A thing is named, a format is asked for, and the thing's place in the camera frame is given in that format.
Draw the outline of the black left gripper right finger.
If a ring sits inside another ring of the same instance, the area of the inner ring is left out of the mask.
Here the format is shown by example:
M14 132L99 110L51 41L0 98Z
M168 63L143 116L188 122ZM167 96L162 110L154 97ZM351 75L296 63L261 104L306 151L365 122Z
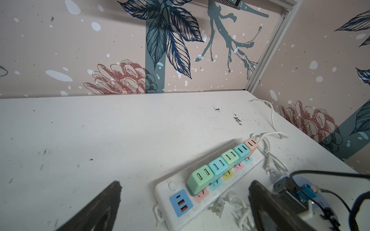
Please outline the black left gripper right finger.
M249 187L249 202L258 231L314 230L259 181L253 181Z

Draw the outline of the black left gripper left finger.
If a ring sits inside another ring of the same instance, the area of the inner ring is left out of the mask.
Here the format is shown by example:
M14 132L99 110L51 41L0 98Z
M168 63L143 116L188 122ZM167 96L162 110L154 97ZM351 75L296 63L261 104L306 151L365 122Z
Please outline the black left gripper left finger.
M59 231L111 231L117 218L122 187L113 181Z

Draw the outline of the teal charger plug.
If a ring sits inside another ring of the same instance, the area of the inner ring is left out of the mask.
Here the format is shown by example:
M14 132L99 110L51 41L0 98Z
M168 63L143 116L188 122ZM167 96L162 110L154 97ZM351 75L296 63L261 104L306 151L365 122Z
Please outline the teal charger plug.
M221 178L222 175L228 170L228 164L222 157L218 157L211 161L208 164L208 167L214 174L213 178L211 179L211 183Z
M241 144L237 145L236 147L234 147L233 151L239 157L237 162L236 162L236 165L241 163L250 154L250 148L244 143L241 143Z

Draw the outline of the green charger plug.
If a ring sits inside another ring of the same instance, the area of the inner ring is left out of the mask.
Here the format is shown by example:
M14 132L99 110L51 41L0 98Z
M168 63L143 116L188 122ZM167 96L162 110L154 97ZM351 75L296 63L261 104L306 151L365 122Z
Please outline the green charger plug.
M203 191L213 179L214 174L208 165L204 165L191 173L187 186L192 195L197 195Z
M224 161L228 165L228 168L226 171L229 171L230 169L232 169L235 166L236 162L239 160L239 155L233 149L227 150L226 152L221 154L221 157L224 159Z

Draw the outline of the pink USB charger plug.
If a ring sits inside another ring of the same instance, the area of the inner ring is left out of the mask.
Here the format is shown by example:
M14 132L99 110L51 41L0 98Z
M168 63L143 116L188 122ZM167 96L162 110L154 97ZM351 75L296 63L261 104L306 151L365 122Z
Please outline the pink USB charger plug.
M250 149L249 155L252 155L259 146L259 143L254 138L247 139L244 144Z

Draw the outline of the white multicolour power strip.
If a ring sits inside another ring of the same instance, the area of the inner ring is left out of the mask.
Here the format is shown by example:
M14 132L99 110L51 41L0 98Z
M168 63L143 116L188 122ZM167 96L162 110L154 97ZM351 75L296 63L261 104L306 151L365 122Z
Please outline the white multicolour power strip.
M236 167L227 171L214 183L208 184L198 194L193 194L187 184L191 174L218 158L222 153L223 151L219 150L208 154L198 162L159 182L155 186L154 192L157 204L154 207L154 213L157 222L165 222L170 231L182 230L190 221L195 219L238 181L249 174L264 159L262 154L253 154Z

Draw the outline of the blue square socket cube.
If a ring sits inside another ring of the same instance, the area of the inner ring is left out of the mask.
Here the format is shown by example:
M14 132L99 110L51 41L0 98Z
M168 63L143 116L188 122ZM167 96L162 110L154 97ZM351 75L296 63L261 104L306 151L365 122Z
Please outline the blue square socket cube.
M330 204L319 192L318 187L314 186L309 180L295 176L293 180L285 175L280 177L272 186L272 192L290 209L297 214L308 210L308 200L299 189L300 187L306 194L317 201L323 208L330 208Z

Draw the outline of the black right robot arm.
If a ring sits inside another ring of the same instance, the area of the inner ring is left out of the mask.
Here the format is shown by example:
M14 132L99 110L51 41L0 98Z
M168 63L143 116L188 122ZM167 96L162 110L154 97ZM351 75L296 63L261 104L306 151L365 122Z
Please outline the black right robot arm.
M348 178L359 178L359 179L370 179L369 174L358 174L358 173L345 173L345 172L333 172L333 171L319 171L319 170L299 170L290 173L289 177L293 180L294 184L297 185L297 183L294 181L294 176L299 174L315 174L315 175L328 175L328 176L336 176L336 177L348 177ZM323 206L321 206L317 201L315 201L313 198L311 198L308 194L306 194L300 187L298 189L307 197L309 198L314 204L317 204L318 207L322 210L324 213L324 216L327 216L327 212L325 212L325 209ZM349 218L348 218L348 225L351 231L359 231L359 227L356 221L356 216L360 211L360 207L363 204L365 200L370 199L370 192L365 192L361 194L356 201L353 204L352 209L349 210Z

